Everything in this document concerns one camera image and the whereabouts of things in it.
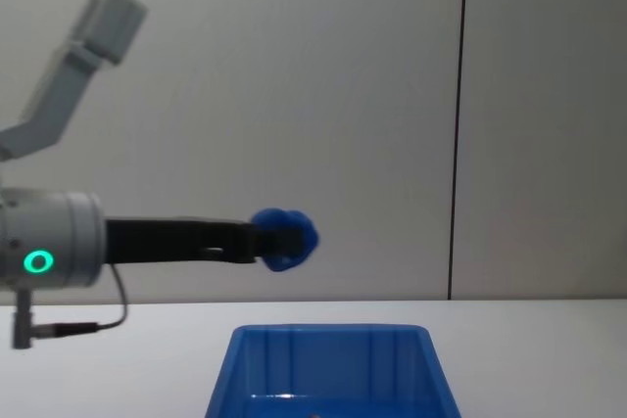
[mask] gray wall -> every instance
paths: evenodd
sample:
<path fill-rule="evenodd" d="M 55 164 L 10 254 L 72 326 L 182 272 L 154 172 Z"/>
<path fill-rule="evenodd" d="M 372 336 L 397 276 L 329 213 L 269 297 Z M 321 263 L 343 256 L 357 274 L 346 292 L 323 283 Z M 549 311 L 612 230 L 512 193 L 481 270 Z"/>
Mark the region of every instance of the gray wall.
<path fill-rule="evenodd" d="M 96 192 L 106 213 L 298 208 L 311 262 L 125 266 L 134 302 L 442 299 L 461 0 L 143 0 L 128 60 L 63 142 L 5 181 Z M 83 0 L 0 0 L 0 120 L 17 119 Z M 115 301 L 90 291 L 41 302 Z"/>
<path fill-rule="evenodd" d="M 135 302 L 443 299 L 461 0 L 144 0 L 128 61 L 14 185 L 109 214 L 299 208 L 301 268 L 125 266 Z M 13 122 L 82 0 L 0 0 Z M 454 299 L 627 295 L 624 0 L 466 0 Z M 0 297 L 7 302 L 9 297 Z M 91 291 L 45 302 L 111 302 Z"/>
<path fill-rule="evenodd" d="M 625 31 L 625 0 L 466 0 L 454 299 L 627 295 Z"/>

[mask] cylindrical joint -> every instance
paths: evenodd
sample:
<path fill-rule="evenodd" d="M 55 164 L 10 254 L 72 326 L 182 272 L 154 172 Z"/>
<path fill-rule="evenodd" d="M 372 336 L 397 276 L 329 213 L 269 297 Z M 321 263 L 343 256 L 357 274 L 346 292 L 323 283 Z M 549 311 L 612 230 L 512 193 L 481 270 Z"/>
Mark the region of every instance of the cylindrical joint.
<path fill-rule="evenodd" d="M 0 285 L 12 289 L 89 286 L 105 259 L 105 219 L 83 193 L 2 191 Z"/>

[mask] robotic arm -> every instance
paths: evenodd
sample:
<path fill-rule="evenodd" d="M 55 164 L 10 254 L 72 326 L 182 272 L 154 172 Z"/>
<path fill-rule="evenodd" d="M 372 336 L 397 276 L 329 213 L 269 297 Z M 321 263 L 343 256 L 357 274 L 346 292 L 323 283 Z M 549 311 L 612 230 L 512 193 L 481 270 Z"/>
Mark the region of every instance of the robotic arm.
<path fill-rule="evenodd" d="M 0 162 L 59 141 L 93 74 L 122 61 L 146 13 L 137 0 L 88 0 L 22 122 L 0 131 Z M 90 286 L 103 264 L 252 263 L 259 256 L 282 271 L 303 262 L 316 244 L 312 223 L 297 211 L 267 209 L 252 223 L 108 218 L 90 194 L 0 188 L 0 288 L 16 293 L 13 348 L 30 348 L 32 338 L 98 331 L 95 323 L 32 325 L 30 307 L 32 291 Z"/>

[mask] blue plastic bin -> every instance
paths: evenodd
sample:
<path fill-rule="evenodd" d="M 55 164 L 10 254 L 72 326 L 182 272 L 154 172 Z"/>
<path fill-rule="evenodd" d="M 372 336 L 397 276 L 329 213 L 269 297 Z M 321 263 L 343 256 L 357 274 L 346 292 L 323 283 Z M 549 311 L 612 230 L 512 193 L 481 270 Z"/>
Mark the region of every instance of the blue plastic bin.
<path fill-rule="evenodd" d="M 431 338 L 404 325 L 235 330 L 206 418 L 459 418 Z"/>

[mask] black cable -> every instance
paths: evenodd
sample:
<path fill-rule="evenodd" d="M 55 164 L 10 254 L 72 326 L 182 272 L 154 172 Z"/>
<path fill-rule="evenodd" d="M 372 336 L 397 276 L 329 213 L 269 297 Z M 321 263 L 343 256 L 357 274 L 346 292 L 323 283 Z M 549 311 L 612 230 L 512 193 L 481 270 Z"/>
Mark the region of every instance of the black cable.
<path fill-rule="evenodd" d="M 120 300 L 122 307 L 122 314 L 120 320 L 116 320 L 112 323 L 99 324 L 97 322 L 79 322 L 79 323 L 49 323 L 46 325 L 34 325 L 32 327 L 32 337 L 37 339 L 45 338 L 63 338 L 74 335 L 86 335 L 88 333 L 96 333 L 101 330 L 110 330 L 112 328 L 119 327 L 128 317 L 128 297 L 126 296 L 126 289 L 124 283 L 121 280 L 118 268 L 114 264 L 110 264 L 111 272 L 116 280 L 118 291 L 120 292 Z"/>
<path fill-rule="evenodd" d="M 128 317 L 128 297 L 126 296 L 126 289 L 124 288 L 124 283 L 121 280 L 120 272 L 118 268 L 114 264 L 110 264 L 111 272 L 114 275 L 114 279 L 116 280 L 116 285 L 118 286 L 118 292 L 120 293 L 120 301 L 122 314 L 120 320 L 117 320 L 112 323 L 105 323 L 103 325 L 98 325 L 98 330 L 109 330 L 111 328 L 119 327 L 126 318 Z"/>

